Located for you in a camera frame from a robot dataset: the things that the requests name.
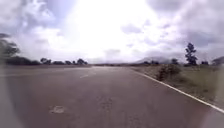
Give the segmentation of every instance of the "road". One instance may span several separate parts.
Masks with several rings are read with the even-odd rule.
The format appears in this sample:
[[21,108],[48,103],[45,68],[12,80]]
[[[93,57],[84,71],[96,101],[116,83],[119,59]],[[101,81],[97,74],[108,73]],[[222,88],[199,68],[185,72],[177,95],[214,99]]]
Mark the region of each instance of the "road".
[[127,68],[1,74],[2,128],[224,128],[223,113]]

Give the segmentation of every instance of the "grass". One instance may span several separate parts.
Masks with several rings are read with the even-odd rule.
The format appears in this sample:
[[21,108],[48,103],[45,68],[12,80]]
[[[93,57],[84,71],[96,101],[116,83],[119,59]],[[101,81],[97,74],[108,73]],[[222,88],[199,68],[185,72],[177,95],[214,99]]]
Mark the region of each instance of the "grass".
[[[132,67],[153,78],[161,66]],[[199,99],[224,108],[224,70],[216,67],[180,67],[181,73],[163,82]]]

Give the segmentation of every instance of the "distant hill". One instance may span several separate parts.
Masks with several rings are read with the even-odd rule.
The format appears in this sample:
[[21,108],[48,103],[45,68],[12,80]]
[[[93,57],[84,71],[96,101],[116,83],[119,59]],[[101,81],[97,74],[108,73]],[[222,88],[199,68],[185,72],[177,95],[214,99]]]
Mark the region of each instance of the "distant hill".
[[136,63],[143,63],[144,61],[151,62],[152,60],[158,61],[159,63],[171,63],[170,59],[167,59],[165,57],[145,57],[141,60],[136,61]]

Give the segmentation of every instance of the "white road line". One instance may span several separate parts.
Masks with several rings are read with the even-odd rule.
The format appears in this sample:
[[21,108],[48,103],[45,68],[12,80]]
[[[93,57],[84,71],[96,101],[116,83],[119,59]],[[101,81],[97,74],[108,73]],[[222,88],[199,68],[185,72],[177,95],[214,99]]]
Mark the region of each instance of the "white road line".
[[82,78],[85,78],[85,77],[88,77],[89,75],[84,75],[84,76],[81,76],[80,78],[82,79]]
[[185,95],[185,96],[188,96],[188,97],[190,97],[190,98],[192,98],[192,99],[194,99],[194,100],[197,100],[197,101],[201,102],[202,104],[205,104],[205,105],[207,105],[207,106],[209,106],[209,107],[211,107],[211,108],[213,108],[213,109],[215,109],[215,110],[221,112],[222,114],[224,114],[224,110],[221,109],[221,108],[219,108],[219,107],[217,107],[217,106],[214,106],[214,105],[212,105],[212,104],[210,104],[210,103],[208,103],[208,102],[205,102],[205,101],[203,101],[203,100],[200,100],[200,99],[198,99],[198,98],[196,98],[196,97],[194,97],[194,96],[192,96],[192,95],[190,95],[190,94],[187,94],[187,93],[185,93],[185,92],[183,92],[183,91],[181,91],[181,90],[179,90],[179,89],[177,89],[177,88],[174,88],[174,87],[172,87],[171,85],[168,85],[168,84],[166,84],[166,83],[163,83],[163,82],[161,82],[161,81],[158,81],[158,80],[156,80],[156,79],[154,79],[154,78],[152,78],[152,77],[150,77],[150,76],[147,76],[147,75],[145,75],[145,74],[139,73],[139,72],[137,72],[137,71],[134,71],[134,72],[137,73],[138,75],[144,76],[144,77],[146,77],[146,78],[148,78],[148,79],[150,79],[150,80],[153,80],[153,81],[155,81],[155,82],[158,82],[158,83],[160,83],[160,84],[162,84],[162,85],[164,85],[164,86],[166,86],[166,87],[169,87],[169,88],[171,88],[171,89],[173,89],[173,90],[175,90],[175,91],[177,91],[177,92],[179,92],[179,93],[181,93],[181,94],[183,94],[183,95]]

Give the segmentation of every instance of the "road edge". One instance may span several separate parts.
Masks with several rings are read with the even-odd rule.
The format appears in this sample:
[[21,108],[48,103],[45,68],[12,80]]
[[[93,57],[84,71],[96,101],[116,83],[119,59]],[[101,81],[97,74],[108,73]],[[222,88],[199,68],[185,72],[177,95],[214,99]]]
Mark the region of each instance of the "road edge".
[[192,99],[194,99],[194,100],[196,100],[196,101],[198,101],[198,102],[200,102],[200,103],[202,103],[202,104],[204,104],[204,105],[207,105],[207,106],[209,106],[209,107],[211,107],[211,108],[213,108],[213,109],[215,109],[215,110],[221,112],[222,114],[224,114],[224,110],[221,109],[221,108],[219,108],[219,107],[217,107],[217,106],[215,106],[215,105],[212,105],[212,104],[210,104],[210,103],[208,103],[208,102],[205,102],[205,101],[203,101],[203,100],[201,100],[201,99],[199,99],[199,98],[197,98],[197,97],[195,97],[195,96],[192,96],[192,95],[190,95],[190,94],[188,94],[188,93],[186,93],[186,92],[183,92],[183,91],[181,91],[181,90],[179,90],[179,89],[177,89],[177,88],[174,88],[174,87],[172,87],[172,86],[169,85],[169,84],[166,84],[166,83],[164,83],[164,82],[158,81],[158,80],[156,80],[156,79],[154,79],[154,78],[152,78],[152,77],[150,77],[150,76],[148,76],[148,75],[146,75],[146,74],[144,74],[144,73],[137,72],[137,71],[134,71],[134,72],[135,72],[136,74],[138,74],[138,75],[141,75],[141,76],[145,77],[145,78],[148,78],[148,79],[153,80],[153,81],[155,81],[155,82],[157,82],[157,83],[160,83],[160,84],[162,84],[162,85],[164,85],[164,86],[166,86],[166,87],[168,87],[168,88],[170,88],[170,89],[173,89],[173,90],[175,90],[175,91],[177,91],[177,92],[179,92],[179,93],[181,93],[181,94],[183,94],[183,95],[185,95],[185,96],[187,96],[187,97],[190,97],[190,98],[192,98]]

